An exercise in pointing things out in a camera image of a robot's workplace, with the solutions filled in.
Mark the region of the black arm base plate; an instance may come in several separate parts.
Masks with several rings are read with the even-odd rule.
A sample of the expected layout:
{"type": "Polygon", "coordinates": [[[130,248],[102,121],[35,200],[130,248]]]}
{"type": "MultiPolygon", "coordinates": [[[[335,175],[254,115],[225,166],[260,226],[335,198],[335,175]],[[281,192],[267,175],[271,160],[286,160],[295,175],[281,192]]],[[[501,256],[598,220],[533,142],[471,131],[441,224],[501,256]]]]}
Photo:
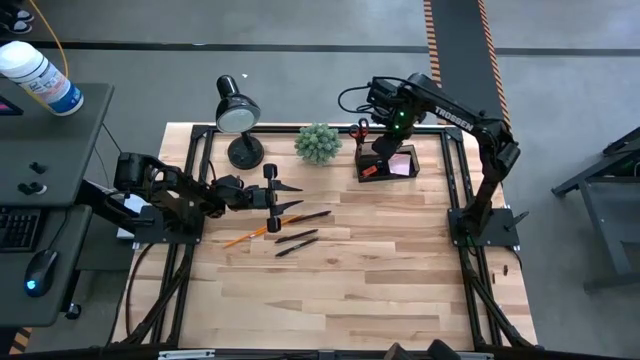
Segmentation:
{"type": "Polygon", "coordinates": [[[479,236],[471,236],[458,225],[462,210],[449,209],[447,218],[451,242],[457,247],[518,247],[519,236],[513,212],[508,208],[493,209],[483,232],[479,236]]]}
{"type": "Polygon", "coordinates": [[[196,245],[202,237],[204,215],[190,208],[182,214],[146,205],[132,224],[137,243],[196,245]]]}

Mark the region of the silver metal bracket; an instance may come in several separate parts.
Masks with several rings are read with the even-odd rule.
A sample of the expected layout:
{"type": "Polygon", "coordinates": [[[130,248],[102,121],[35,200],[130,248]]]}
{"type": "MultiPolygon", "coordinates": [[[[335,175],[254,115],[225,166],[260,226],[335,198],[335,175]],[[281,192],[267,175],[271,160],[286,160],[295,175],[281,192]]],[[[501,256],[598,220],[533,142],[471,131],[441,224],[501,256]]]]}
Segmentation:
{"type": "Polygon", "coordinates": [[[215,358],[214,349],[184,349],[161,351],[157,360],[212,360],[215,358]]]}
{"type": "Polygon", "coordinates": [[[476,352],[453,352],[434,355],[434,360],[495,360],[492,354],[476,352]]]}

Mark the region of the orange black striped tape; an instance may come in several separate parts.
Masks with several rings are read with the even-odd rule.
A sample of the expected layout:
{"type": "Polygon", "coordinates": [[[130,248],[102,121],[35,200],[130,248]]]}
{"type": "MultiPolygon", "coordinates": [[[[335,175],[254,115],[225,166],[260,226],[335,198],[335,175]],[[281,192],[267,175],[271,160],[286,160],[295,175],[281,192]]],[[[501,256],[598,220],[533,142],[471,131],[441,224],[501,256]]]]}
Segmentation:
{"type": "Polygon", "coordinates": [[[9,348],[9,354],[23,354],[26,352],[27,345],[32,335],[31,328],[18,328],[12,336],[12,343],[9,348]]]}

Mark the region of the black striped-edge floor mat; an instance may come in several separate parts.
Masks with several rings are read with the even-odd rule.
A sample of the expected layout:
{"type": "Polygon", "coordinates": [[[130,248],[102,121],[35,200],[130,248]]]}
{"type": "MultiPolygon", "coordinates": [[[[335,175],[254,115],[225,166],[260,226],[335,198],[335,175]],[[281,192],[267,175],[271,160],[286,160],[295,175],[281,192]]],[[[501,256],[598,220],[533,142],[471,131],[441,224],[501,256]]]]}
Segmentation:
{"type": "Polygon", "coordinates": [[[486,0],[422,0],[432,78],[458,102],[511,125],[486,0]]]}

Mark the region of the person's shoe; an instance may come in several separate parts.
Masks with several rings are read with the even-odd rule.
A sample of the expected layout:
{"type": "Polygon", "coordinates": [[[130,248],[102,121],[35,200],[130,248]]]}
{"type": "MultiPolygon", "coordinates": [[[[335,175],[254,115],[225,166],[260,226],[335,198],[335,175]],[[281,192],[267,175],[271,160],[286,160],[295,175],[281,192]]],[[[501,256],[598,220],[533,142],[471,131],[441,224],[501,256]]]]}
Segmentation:
{"type": "Polygon", "coordinates": [[[0,22],[9,24],[15,21],[29,23],[34,16],[21,6],[23,0],[0,0],[0,22]]]}
{"type": "Polygon", "coordinates": [[[27,34],[32,31],[32,26],[21,20],[17,21],[0,21],[0,30],[11,34],[27,34]]]}

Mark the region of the dark grey metal table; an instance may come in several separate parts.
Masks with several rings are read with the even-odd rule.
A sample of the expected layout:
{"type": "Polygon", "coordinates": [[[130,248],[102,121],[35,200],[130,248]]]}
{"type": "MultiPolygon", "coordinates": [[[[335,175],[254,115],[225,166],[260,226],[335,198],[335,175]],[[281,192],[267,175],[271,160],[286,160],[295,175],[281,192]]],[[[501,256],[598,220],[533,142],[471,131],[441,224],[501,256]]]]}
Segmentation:
{"type": "Polygon", "coordinates": [[[615,273],[584,283],[595,292],[640,284],[627,245],[640,246],[640,126],[602,150],[601,159],[551,189],[562,198],[578,190],[597,237],[606,246],[615,273]]]}

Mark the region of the black desk lamp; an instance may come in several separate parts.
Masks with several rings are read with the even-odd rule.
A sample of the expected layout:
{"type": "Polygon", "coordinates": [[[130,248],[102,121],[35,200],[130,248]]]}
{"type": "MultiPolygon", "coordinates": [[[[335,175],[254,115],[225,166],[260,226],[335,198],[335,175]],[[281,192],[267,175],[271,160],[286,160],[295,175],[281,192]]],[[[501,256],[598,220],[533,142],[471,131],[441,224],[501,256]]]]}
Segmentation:
{"type": "Polygon", "coordinates": [[[227,148],[230,163],[238,169],[257,167],[264,158],[264,147],[250,130],[258,123],[261,109],[242,94],[235,79],[222,75],[216,81],[220,102],[216,108],[216,126],[223,133],[239,133],[227,148]]]}

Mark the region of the black pointed lever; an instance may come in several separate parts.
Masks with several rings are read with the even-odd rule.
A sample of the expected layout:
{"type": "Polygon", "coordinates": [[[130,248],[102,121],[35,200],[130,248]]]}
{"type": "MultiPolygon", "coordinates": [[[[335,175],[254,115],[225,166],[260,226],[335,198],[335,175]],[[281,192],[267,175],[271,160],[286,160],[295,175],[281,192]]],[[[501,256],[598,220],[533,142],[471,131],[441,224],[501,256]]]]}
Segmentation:
{"type": "Polygon", "coordinates": [[[517,216],[513,217],[513,218],[511,219],[511,222],[510,222],[510,223],[508,223],[508,224],[506,224],[506,225],[504,226],[504,229],[505,229],[507,232],[511,232],[511,231],[515,230],[515,229],[516,229],[516,227],[517,227],[517,225],[518,225],[522,220],[524,220],[528,215],[529,215],[529,211],[524,211],[524,212],[520,213],[519,215],[517,215],[517,216]]]}

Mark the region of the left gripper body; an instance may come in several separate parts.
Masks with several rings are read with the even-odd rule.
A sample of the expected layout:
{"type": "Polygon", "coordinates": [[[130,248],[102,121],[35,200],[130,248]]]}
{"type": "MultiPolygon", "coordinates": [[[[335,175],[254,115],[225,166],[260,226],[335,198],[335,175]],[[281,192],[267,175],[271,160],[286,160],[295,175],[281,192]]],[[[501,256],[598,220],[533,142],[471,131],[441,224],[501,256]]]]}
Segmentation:
{"type": "Polygon", "coordinates": [[[263,166],[263,175],[267,179],[267,186],[252,185],[242,188],[239,177],[224,176],[215,181],[215,194],[221,198],[230,210],[268,210],[269,217],[266,220],[267,231],[276,233],[280,231],[280,218],[276,214],[277,195],[275,183],[277,166],[267,163],[263,166]]]}

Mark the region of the white flat box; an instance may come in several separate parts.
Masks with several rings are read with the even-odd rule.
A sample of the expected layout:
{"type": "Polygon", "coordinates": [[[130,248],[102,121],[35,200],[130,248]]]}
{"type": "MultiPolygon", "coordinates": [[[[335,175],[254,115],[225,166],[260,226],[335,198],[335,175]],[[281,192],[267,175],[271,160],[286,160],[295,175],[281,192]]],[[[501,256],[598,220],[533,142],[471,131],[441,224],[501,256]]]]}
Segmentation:
{"type": "MultiPolygon", "coordinates": [[[[126,199],[124,201],[124,205],[134,211],[137,214],[141,213],[141,209],[143,206],[147,205],[147,202],[145,202],[142,198],[138,197],[137,195],[131,195],[128,199],[126,199]]],[[[133,240],[135,237],[135,235],[127,230],[124,230],[123,228],[119,228],[117,231],[117,238],[121,239],[121,240],[133,240]]]]}

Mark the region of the pink sticky note pad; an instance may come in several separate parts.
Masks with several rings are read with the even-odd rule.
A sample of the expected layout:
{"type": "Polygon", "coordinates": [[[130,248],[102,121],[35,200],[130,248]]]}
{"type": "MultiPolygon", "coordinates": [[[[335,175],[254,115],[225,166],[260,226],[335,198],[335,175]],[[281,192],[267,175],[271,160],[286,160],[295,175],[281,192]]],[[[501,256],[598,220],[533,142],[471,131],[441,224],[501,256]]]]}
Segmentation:
{"type": "Polygon", "coordinates": [[[389,172],[394,175],[409,176],[411,174],[412,157],[410,154],[394,154],[388,160],[389,172]]]}

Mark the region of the black computer desk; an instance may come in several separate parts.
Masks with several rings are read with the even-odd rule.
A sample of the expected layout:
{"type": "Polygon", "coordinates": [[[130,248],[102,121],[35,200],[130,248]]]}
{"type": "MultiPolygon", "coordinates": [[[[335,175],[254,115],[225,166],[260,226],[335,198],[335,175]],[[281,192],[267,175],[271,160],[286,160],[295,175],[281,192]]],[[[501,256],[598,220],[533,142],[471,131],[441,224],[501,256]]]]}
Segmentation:
{"type": "Polygon", "coordinates": [[[0,328],[49,327],[61,318],[77,319],[84,306],[74,299],[83,271],[120,271],[131,259],[130,241],[117,238],[114,215],[102,204],[105,192],[85,172],[114,88],[84,83],[82,107],[58,117],[26,92],[0,84],[0,96],[23,110],[0,116],[0,208],[41,211],[32,252],[0,253],[0,328]],[[29,168],[46,165],[44,174],[29,168]],[[39,251],[58,252],[53,284],[41,297],[24,290],[24,274],[39,251]]]}

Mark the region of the black pen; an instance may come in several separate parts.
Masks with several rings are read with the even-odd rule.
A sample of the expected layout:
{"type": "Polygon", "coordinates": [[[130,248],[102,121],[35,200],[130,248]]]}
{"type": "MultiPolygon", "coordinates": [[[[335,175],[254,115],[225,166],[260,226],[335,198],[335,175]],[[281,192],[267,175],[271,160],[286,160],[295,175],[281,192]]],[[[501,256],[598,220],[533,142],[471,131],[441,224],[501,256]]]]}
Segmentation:
{"type": "Polygon", "coordinates": [[[310,235],[310,234],[314,234],[314,233],[316,233],[318,231],[319,231],[319,229],[312,229],[312,230],[307,230],[307,231],[300,232],[300,233],[297,233],[297,234],[294,234],[294,235],[281,237],[281,238],[278,238],[275,241],[275,243],[276,244],[280,244],[280,243],[284,243],[284,242],[287,242],[287,241],[296,240],[296,239],[299,239],[301,237],[304,237],[304,236],[307,236],[307,235],[310,235]]]}
{"type": "Polygon", "coordinates": [[[287,248],[287,249],[285,249],[285,250],[282,250],[282,251],[278,252],[278,253],[275,255],[275,257],[276,257],[276,258],[281,258],[281,257],[287,256],[288,254],[290,254],[290,253],[292,253],[292,252],[294,252],[294,251],[297,251],[297,250],[302,249],[302,248],[304,248],[304,247],[306,247],[306,246],[309,246],[309,245],[311,245],[311,244],[316,243],[318,240],[319,240],[319,238],[317,238],[317,237],[316,237],[316,238],[309,239],[309,240],[306,240],[306,241],[304,241],[304,242],[302,242],[302,243],[299,243],[299,244],[297,244],[297,245],[294,245],[294,246],[292,246],[292,247],[289,247],[289,248],[287,248]]]}
{"type": "Polygon", "coordinates": [[[306,221],[306,220],[310,220],[310,219],[314,219],[314,218],[318,218],[318,217],[323,217],[323,216],[327,216],[329,214],[331,214],[331,210],[325,210],[322,212],[317,212],[314,214],[309,214],[309,215],[303,215],[301,218],[299,218],[298,220],[295,220],[292,223],[297,223],[297,222],[302,222],[302,221],[306,221]]]}

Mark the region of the orange pencil pink eraser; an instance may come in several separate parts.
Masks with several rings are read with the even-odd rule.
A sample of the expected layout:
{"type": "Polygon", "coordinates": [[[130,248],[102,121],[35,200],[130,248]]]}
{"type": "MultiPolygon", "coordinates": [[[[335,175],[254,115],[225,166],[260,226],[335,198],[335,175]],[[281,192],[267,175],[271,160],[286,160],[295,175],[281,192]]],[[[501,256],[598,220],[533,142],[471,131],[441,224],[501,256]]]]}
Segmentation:
{"type": "MultiPolygon", "coordinates": [[[[298,220],[301,217],[302,217],[302,215],[298,215],[298,216],[294,216],[294,217],[291,217],[291,218],[288,218],[288,219],[285,219],[285,220],[281,220],[281,226],[284,227],[285,224],[292,223],[292,222],[294,222],[295,220],[298,220]]],[[[269,232],[267,226],[264,226],[264,227],[256,230],[255,232],[253,232],[251,234],[251,237],[259,236],[261,234],[264,234],[265,232],[269,232]]]]}
{"type": "Polygon", "coordinates": [[[223,248],[229,248],[229,247],[234,246],[234,245],[236,245],[238,243],[241,243],[241,242],[243,242],[245,240],[252,239],[252,238],[257,237],[259,235],[263,235],[267,230],[268,230],[267,226],[265,225],[265,226],[259,228],[258,230],[255,230],[255,231],[253,231],[253,232],[251,232],[249,234],[246,234],[246,235],[244,235],[244,236],[242,236],[242,237],[240,237],[238,239],[235,239],[233,241],[225,243],[223,248]]]}

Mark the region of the black computer mouse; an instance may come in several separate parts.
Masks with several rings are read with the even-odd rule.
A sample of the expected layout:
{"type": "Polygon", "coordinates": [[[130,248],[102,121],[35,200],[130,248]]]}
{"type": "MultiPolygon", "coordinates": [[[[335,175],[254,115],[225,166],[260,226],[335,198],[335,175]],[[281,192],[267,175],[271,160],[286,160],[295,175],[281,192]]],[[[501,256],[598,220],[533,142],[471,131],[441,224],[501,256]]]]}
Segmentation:
{"type": "Polygon", "coordinates": [[[24,290],[30,297],[45,295],[53,284],[58,252],[45,249],[30,260],[24,274],[24,290]]]}

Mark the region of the red-handled scissors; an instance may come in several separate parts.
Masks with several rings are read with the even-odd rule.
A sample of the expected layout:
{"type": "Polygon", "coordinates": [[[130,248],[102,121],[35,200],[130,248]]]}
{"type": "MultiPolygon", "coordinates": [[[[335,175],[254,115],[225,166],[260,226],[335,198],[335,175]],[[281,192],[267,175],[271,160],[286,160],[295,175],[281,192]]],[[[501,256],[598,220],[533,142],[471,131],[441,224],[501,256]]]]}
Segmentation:
{"type": "Polygon", "coordinates": [[[369,134],[370,124],[366,118],[360,118],[349,127],[349,136],[355,141],[356,146],[361,146],[369,134]]]}

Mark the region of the black aluminium table frame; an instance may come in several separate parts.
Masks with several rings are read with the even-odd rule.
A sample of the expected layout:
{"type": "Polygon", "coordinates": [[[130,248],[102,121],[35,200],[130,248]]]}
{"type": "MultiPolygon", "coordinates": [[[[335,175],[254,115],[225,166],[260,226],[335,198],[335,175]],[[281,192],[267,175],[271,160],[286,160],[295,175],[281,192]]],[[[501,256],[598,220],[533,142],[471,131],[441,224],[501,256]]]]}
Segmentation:
{"type": "Polygon", "coordinates": [[[479,185],[476,141],[452,127],[425,126],[412,138],[413,179],[359,183],[354,143],[331,164],[304,163],[293,125],[266,125],[257,137],[287,192],[290,216],[331,214],[285,224],[229,248],[264,226],[264,213],[230,212],[206,223],[196,247],[178,344],[214,349],[215,359],[381,358],[393,344],[421,355],[434,340],[469,352],[473,336],[460,258],[447,212],[479,185]],[[278,238],[318,232],[276,244],[278,238]],[[312,238],[287,256],[275,255],[312,238]]]}

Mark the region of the white wipes canister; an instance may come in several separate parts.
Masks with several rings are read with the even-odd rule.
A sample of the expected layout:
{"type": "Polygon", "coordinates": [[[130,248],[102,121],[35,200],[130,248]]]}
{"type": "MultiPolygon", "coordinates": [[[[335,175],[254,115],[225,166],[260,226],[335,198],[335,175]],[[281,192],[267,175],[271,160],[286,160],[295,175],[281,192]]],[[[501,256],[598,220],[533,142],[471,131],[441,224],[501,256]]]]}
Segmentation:
{"type": "Polygon", "coordinates": [[[0,47],[0,73],[56,116],[71,115],[84,103],[81,90],[29,43],[0,47]]]}

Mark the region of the black mesh desk organizer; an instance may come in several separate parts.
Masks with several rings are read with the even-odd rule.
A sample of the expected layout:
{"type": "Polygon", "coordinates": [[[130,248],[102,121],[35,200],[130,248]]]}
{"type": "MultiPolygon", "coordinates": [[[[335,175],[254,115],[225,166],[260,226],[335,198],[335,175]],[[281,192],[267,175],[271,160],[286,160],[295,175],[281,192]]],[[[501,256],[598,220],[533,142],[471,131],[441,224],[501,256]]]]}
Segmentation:
{"type": "Polygon", "coordinates": [[[415,178],[420,172],[420,165],[418,157],[413,145],[402,145],[397,153],[410,154],[412,157],[411,174],[409,176],[394,175],[389,172],[388,160],[381,159],[373,150],[372,142],[364,142],[361,146],[357,146],[354,160],[356,167],[356,175],[359,183],[376,182],[376,181],[390,181],[415,178]],[[378,172],[369,176],[362,177],[361,172],[372,166],[378,167],[378,172]]]}

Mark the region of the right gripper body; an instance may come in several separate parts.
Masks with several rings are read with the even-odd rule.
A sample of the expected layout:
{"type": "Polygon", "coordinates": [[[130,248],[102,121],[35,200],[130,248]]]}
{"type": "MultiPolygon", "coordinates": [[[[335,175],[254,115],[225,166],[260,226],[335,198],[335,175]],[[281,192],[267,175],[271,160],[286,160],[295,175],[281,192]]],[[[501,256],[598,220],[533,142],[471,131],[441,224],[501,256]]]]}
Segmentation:
{"type": "Polygon", "coordinates": [[[419,89],[408,80],[395,77],[373,77],[369,85],[372,120],[385,126],[388,138],[410,138],[414,125],[425,118],[419,89]]]}

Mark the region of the black keyboard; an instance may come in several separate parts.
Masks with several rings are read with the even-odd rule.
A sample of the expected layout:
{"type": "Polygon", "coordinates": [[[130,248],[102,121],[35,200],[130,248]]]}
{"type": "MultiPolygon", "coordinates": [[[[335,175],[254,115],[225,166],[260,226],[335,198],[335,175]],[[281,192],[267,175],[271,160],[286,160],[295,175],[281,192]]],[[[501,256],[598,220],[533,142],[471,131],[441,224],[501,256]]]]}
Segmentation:
{"type": "Polygon", "coordinates": [[[38,241],[41,211],[0,208],[0,253],[32,252],[38,241]]]}

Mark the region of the green succulent plant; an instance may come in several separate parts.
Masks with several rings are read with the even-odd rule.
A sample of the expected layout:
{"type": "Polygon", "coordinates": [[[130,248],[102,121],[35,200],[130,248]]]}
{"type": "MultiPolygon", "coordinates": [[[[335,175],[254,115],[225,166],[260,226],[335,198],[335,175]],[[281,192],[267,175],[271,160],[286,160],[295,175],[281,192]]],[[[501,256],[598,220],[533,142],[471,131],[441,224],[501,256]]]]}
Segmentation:
{"type": "Polygon", "coordinates": [[[294,148],[305,162],[324,166],[336,157],[342,148],[342,141],[336,128],[315,123],[300,129],[294,148]]]}

